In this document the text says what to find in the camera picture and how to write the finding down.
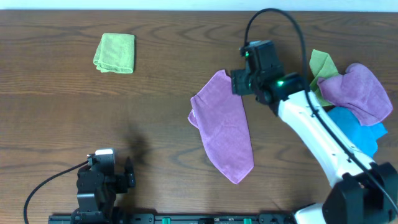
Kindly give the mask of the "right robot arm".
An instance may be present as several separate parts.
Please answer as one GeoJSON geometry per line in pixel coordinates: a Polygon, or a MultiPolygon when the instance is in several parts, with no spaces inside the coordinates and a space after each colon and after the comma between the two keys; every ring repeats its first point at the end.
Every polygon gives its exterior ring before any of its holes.
{"type": "Polygon", "coordinates": [[[397,218],[397,171],[361,152],[327,115],[298,73],[286,75],[270,40],[245,44],[242,70],[231,72],[235,95],[256,96],[288,124],[321,165],[331,186],[323,203],[292,215],[293,223],[390,223],[397,218]]]}

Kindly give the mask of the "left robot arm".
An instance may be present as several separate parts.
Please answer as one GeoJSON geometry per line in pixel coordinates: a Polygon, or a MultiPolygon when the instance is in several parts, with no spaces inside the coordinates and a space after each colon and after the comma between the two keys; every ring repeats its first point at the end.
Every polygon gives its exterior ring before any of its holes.
{"type": "Polygon", "coordinates": [[[133,163],[127,158],[124,172],[115,173],[114,154],[90,154],[78,171],[78,208],[70,223],[129,223],[129,217],[114,205],[118,194],[135,187],[133,163]]]}

